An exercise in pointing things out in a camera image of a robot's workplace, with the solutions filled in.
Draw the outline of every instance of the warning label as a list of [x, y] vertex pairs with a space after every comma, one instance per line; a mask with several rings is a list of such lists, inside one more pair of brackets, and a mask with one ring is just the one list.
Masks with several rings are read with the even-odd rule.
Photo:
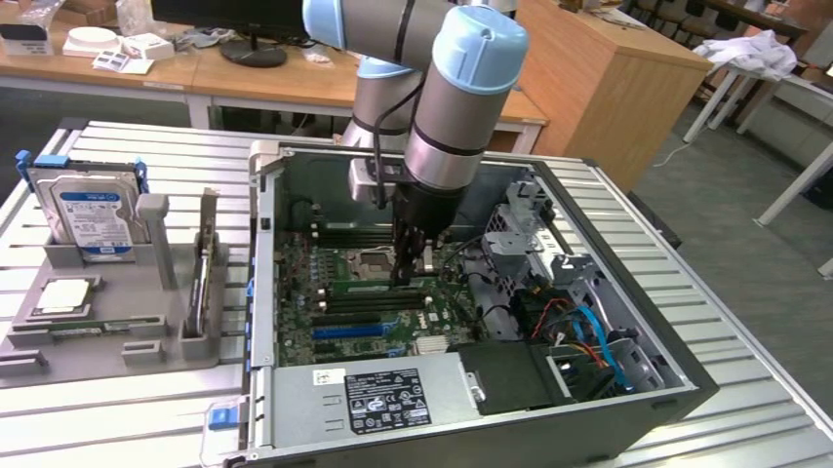
[[354, 433], [371, 434], [431, 424], [415, 369], [347, 375], [343, 385]]

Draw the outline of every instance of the white table leg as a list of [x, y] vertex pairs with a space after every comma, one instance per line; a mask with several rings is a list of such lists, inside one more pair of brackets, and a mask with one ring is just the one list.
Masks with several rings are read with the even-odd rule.
[[779, 86], [781, 86], [781, 82], [777, 82], [775, 84], [773, 84], [769, 87], [769, 90], [766, 90], [766, 93], [763, 93], [763, 95], [759, 97], [759, 101], [754, 105], [753, 110], [750, 110], [750, 113], [746, 114], [746, 119], [743, 119], [743, 122], [741, 122], [741, 126], [738, 127], [739, 135], [742, 135], [746, 132], [747, 128], [753, 124], [753, 119], [755, 118], [757, 113], [771, 101], [771, 97], [775, 96], [775, 91], [778, 91]]
[[694, 138], [701, 132], [701, 127], [703, 126], [705, 119], [707, 119], [707, 116], [711, 115], [711, 112], [714, 111], [714, 107], [717, 107], [717, 104], [723, 99], [723, 96], [726, 95], [726, 92], [729, 91], [729, 87], [731, 86], [731, 83], [734, 83], [734, 80], [737, 78], [738, 78], [738, 72], [735, 70], [729, 70], [729, 73], [726, 73], [726, 77], [723, 78], [722, 83], [717, 87], [717, 90], [714, 90], [711, 99], [707, 100], [707, 103], [705, 104], [705, 107], [702, 108], [701, 115], [698, 115], [698, 118], [694, 121], [694, 124], [691, 124], [691, 128], [686, 132], [686, 135], [682, 137], [682, 140], [686, 143], [690, 143], [691, 141], [694, 141]]
[[833, 258], [830, 258], [828, 262], [821, 265], [821, 268], [818, 268], [818, 273], [821, 273], [821, 276], [824, 276], [825, 280], [833, 280]]
[[541, 125], [525, 125], [523, 130], [518, 134], [511, 152], [518, 154], [531, 154], [533, 146], [538, 140], [538, 134], [542, 132]]
[[738, 99], [742, 98], [743, 95], [746, 94], [746, 91], [750, 89], [753, 82], [754, 82], [754, 79], [751, 76], [749, 75], [743, 76], [743, 79], [741, 80], [741, 84], [738, 85], [738, 88], [734, 90], [734, 93], [731, 93], [731, 96], [729, 97], [729, 100], [723, 104], [722, 109], [719, 109], [719, 112], [717, 112], [717, 116], [707, 123], [707, 127], [710, 129], [717, 130], [717, 127], [719, 127], [719, 124], [723, 123], [723, 120], [726, 119], [729, 112], [734, 110], [734, 106], [738, 103]]
[[806, 166], [796, 181], [786, 187], [778, 199], [759, 218], [754, 220], [757, 224], [765, 226], [771, 222], [771, 219], [778, 216], [798, 194], [808, 189], [816, 179], [830, 169], [830, 166], [833, 166], [833, 143], [821, 151], [821, 154], [816, 157], [812, 164]]
[[187, 112], [193, 129], [211, 130], [211, 97], [187, 95]]

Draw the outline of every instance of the blue hard drive label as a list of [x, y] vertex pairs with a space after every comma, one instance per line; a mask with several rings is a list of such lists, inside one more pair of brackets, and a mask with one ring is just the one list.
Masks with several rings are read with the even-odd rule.
[[123, 200], [112, 192], [63, 192], [61, 211], [77, 246], [91, 254], [124, 254], [131, 250], [131, 229]]

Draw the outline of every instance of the gray floor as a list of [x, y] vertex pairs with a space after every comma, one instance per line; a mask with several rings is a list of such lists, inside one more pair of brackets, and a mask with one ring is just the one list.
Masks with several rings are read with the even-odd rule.
[[[690, 107], [657, 155], [683, 143]], [[753, 223], [797, 173], [747, 138], [721, 127], [701, 134], [637, 194], [682, 237], [681, 255], [765, 348], [833, 414], [833, 282], [816, 268], [833, 257], [833, 213], [804, 198], [767, 228]]]
[[[0, 89], [0, 109], [0, 199], [19, 179], [15, 153], [40, 149], [61, 117], [187, 125], [179, 104], [109, 97]], [[682, 144], [697, 111], [685, 112], [657, 161]], [[794, 176], [761, 147], [719, 129], [649, 169], [637, 193], [683, 239], [682, 256], [830, 413], [833, 282], [814, 268], [833, 257], [833, 214], [798, 200], [770, 228], [753, 223]]]

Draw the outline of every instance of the motherboard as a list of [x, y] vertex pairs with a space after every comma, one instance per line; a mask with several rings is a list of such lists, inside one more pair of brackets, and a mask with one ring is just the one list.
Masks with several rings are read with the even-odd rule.
[[[280, 248], [280, 366], [442, 353], [475, 340], [456, 243], [430, 252], [424, 275], [406, 287], [391, 286], [391, 247], [322, 244], [294, 233]], [[443, 266], [442, 274], [432, 265]]]

